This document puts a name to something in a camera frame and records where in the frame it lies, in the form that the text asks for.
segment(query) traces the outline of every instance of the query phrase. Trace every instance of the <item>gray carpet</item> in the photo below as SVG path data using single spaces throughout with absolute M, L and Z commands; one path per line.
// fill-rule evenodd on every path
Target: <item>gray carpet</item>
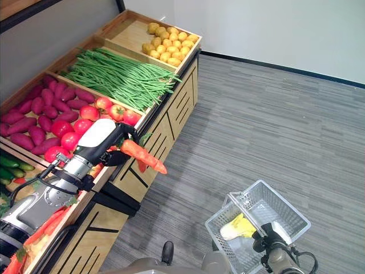
M 202 55 L 199 93 L 169 174 L 157 176 L 102 270 L 160 257 L 166 240 L 175 265 L 200 267 L 211 250 L 204 222 L 226 193 L 262 178 L 311 221 L 297 247 L 316 255 L 317 273 L 364 273 L 365 90 Z

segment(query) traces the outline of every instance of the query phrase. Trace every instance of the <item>red tomato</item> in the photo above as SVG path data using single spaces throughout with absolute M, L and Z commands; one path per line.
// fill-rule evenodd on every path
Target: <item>red tomato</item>
M 70 158 L 71 154 L 69 153 L 68 150 L 66 150 L 63 147 L 59 147 L 59 146 L 54 146 L 54 147 L 50 147 L 46 153 L 44 154 L 44 159 L 49 162 L 52 163 L 55 159 L 56 159 L 56 155 L 57 153 L 62 153 L 63 155 L 65 155 L 66 157 Z
M 99 108 L 99 109 L 102 109 L 102 110 L 107 110 L 112 105 L 113 105 L 113 103 L 106 97 L 99 97 L 95 101 L 95 107 Z
M 125 108 L 118 105 L 118 104 L 114 104 L 108 110 L 108 113 L 111 116 L 111 118 L 113 118 L 117 122 L 123 121 L 123 113 L 124 112 L 125 112 Z
M 75 132 L 82 136 L 92 126 L 92 124 L 93 122 L 88 119 L 77 120 L 74 124 Z
M 63 120 L 56 121 L 51 126 L 51 132 L 56 135 L 58 138 L 62 138 L 68 132 L 73 132 L 74 128 L 72 125 Z
M 74 151 L 81 136 L 75 132 L 68 132 L 62 136 L 61 146 L 67 150 Z
M 95 122 L 99 119 L 99 111 L 93 106 L 83 106 L 80 109 L 80 116 L 81 118 L 89 119 Z
M 123 122 L 134 127 L 136 125 L 136 123 L 139 121 L 139 119 L 141 118 L 141 115 L 135 113 L 132 110 L 126 110 L 123 113 Z

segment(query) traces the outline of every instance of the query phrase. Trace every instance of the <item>potato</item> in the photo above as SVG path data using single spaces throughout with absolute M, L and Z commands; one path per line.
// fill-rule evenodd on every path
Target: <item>potato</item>
M 173 34 L 173 33 L 179 34 L 179 31 L 175 27 L 168 27 L 166 30 L 170 34 Z
M 188 37 L 188 35 L 185 32 L 182 31 L 181 33 L 179 33 L 179 35 L 177 37 L 178 37 L 178 39 L 179 39 L 180 42 L 183 42 L 183 41 L 186 40 L 186 38 Z
M 156 38 L 153 38 L 151 40 L 151 44 L 154 46 L 154 47 L 158 47 L 159 45 L 162 44 L 162 39 L 160 37 L 156 37 Z
M 167 51 L 168 53 L 173 54 L 173 53 L 175 53 L 175 52 L 177 52 L 177 51 L 179 51 L 179 50 L 177 49 L 177 47 L 171 46 L 171 47 L 168 47 L 168 48 L 166 49 L 166 51 Z
M 192 41 L 189 41 L 189 40 L 185 40 L 181 44 L 182 44 L 183 47 L 188 47 L 190 49 L 194 46 L 194 43 Z
M 156 51 L 157 51 L 159 54 L 165 53 L 165 52 L 166 52 L 166 47 L 165 47 L 164 45 L 159 45 L 159 46 L 156 48 Z
M 169 39 L 165 39 L 165 40 L 163 40 L 162 45 L 164 45 L 166 48 L 168 48 L 168 47 L 172 46 L 172 42 Z
M 172 45 L 173 45 L 174 47 L 177 47 L 177 48 L 178 48 L 178 50 L 181 50 L 181 48 L 183 47 L 183 46 L 181 45 L 181 42 L 180 42 L 180 41 L 178 41 L 178 40 L 173 41 L 173 42 L 172 42 Z
M 160 60 L 167 63 L 167 60 L 171 57 L 171 53 L 162 53 L 160 56 Z
M 189 51 L 190 51 L 190 48 L 189 47 L 182 47 L 181 50 L 180 50 L 180 52 L 182 54 L 184 54 L 185 56 L 188 55 Z
M 173 42 L 173 41 L 178 40 L 178 36 L 177 36 L 176 33 L 172 33 L 172 34 L 170 34 L 170 38 L 169 39 Z
M 163 33 L 164 31 L 166 31 L 165 27 L 158 27 L 155 31 L 155 36 L 159 37 L 161 33 Z
M 186 39 L 189 41 L 192 41 L 193 43 L 196 43 L 196 41 L 198 41 L 199 37 L 196 36 L 195 34 L 191 34 Z
M 149 23 L 148 27 L 147 27 L 147 32 L 149 34 L 155 34 L 156 29 L 159 27 L 160 25 L 157 23 Z
M 154 57 L 156 59 L 160 59 L 160 54 L 156 50 L 151 50 L 149 52 L 149 56 L 152 56 L 152 57 Z
M 176 59 L 179 59 L 180 61 L 184 60 L 185 58 L 185 55 L 180 53 L 180 52 L 175 52 L 172 54 L 172 57 L 176 58 Z
M 180 65 L 181 61 L 177 58 L 171 57 L 167 60 L 167 64 L 173 65 L 175 67 L 178 67 Z

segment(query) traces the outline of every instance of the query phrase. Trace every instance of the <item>purple sweet potato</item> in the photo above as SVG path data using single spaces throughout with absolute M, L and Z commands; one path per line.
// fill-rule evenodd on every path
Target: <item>purple sweet potato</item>
M 23 119 L 21 119 L 20 121 L 16 122 L 15 125 L 9 127 L 9 129 L 7 130 L 8 134 L 13 134 L 13 133 L 24 133 L 27 132 L 28 129 L 31 126 L 35 126 L 37 124 L 37 119 L 35 118 L 31 118 L 31 117 L 25 117 Z
M 58 111 L 53 106 L 45 106 L 43 108 L 43 113 L 45 114 L 45 116 L 51 119 L 55 119 L 58 116 Z
M 84 100 L 69 100 L 66 104 L 73 110 L 80 110 L 83 106 L 88 105 L 88 103 Z
M 51 132 L 52 121 L 47 116 L 41 115 L 38 117 L 38 124 L 44 131 Z
M 43 108 L 44 108 L 44 100 L 41 97 L 33 99 L 31 109 L 34 114 L 37 115 L 41 114 Z
M 65 112 L 65 111 L 70 111 L 70 107 L 68 105 L 66 105 L 66 103 L 62 102 L 61 100 L 58 100 L 56 98 L 53 99 L 52 101 L 52 105 L 57 108 L 57 110 Z
M 32 139 L 33 143 L 38 146 L 46 140 L 46 133 L 43 129 L 37 126 L 31 126 L 28 129 L 28 133 L 30 138 Z
M 14 124 L 17 121 L 20 121 L 25 116 L 21 114 L 20 112 L 12 112 L 1 116 L 1 122 L 7 123 L 7 124 Z
M 55 119 L 55 122 L 56 121 L 59 121 L 59 120 L 63 120 L 63 121 L 67 121 L 69 123 L 72 123 L 74 121 L 76 121 L 79 117 L 79 114 L 76 112 L 76 111 L 66 111 L 60 115 L 58 115 L 58 117 Z
M 32 150 L 34 148 L 34 143 L 29 136 L 21 133 L 14 133 L 10 135 L 10 140 L 17 144 L 18 146 L 24 148 L 25 150 Z
M 67 88 L 65 83 L 58 83 L 55 89 L 55 98 L 61 100 L 64 90 Z
M 35 155 L 43 155 L 49 148 L 60 145 L 61 145 L 61 139 L 59 139 L 58 137 L 49 138 L 45 140 L 42 144 L 34 147 L 31 150 L 31 152 Z
M 0 123 L 0 136 L 8 137 L 9 136 L 9 134 L 7 133 L 8 129 L 9 129 L 9 125 Z
M 89 104 L 93 103 L 95 100 L 94 96 L 90 92 L 82 90 L 81 88 L 77 88 L 75 90 L 75 94 L 78 96 L 79 99 L 84 100 Z
M 52 106 L 52 100 L 54 98 L 53 92 L 49 88 L 44 88 L 42 90 L 42 98 L 46 106 Z

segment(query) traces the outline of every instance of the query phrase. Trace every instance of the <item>white basket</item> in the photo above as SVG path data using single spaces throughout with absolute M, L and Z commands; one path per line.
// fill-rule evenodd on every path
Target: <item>white basket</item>
M 221 227 L 241 212 L 262 236 L 266 235 L 261 228 L 263 224 L 278 222 L 291 237 L 291 242 L 311 226 L 298 210 L 263 180 L 258 180 L 243 192 L 230 192 L 222 209 L 207 220 L 205 226 L 216 246 L 229 258 L 235 274 L 254 274 L 262 268 L 260 260 L 263 253 L 253 250 L 252 238 L 237 237 L 226 241 L 220 234 Z

